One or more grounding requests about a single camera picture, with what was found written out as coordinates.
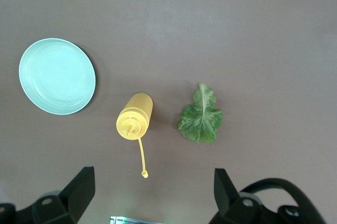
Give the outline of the yellow squeeze bottle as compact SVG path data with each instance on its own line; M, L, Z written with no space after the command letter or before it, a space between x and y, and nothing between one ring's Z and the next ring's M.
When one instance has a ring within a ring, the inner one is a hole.
M136 93L127 102L116 120L116 130L121 137L130 141L138 141L142 161L142 176L148 178L142 137L150 125L153 100L146 93Z

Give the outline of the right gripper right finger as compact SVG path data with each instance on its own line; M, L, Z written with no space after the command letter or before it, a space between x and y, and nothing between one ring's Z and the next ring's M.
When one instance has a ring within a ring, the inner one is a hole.
M267 189L281 189L296 202L269 210L255 194ZM214 172L214 198L218 212L209 224L320 224L320 213L308 197L293 183L280 178L257 181L240 192L225 169Z

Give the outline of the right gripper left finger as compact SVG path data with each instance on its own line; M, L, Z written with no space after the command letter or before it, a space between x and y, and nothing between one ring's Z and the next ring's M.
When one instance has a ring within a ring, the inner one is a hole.
M84 167L63 190L46 193L22 210L0 203L0 224L77 224L94 195L94 168Z

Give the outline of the mint green plate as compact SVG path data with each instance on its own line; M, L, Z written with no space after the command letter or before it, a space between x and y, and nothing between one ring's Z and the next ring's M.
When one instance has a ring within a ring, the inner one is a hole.
M91 101L96 75L89 57L75 44L60 38L45 38L23 53L18 76L28 99L55 115L69 115Z

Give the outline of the green lettuce leaf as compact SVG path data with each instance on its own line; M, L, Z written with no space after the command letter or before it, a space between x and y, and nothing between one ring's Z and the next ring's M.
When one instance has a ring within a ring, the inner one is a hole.
M194 143L212 144L222 123L223 112L215 108L214 91L205 83L193 93L193 102L182 109L177 129L181 135Z

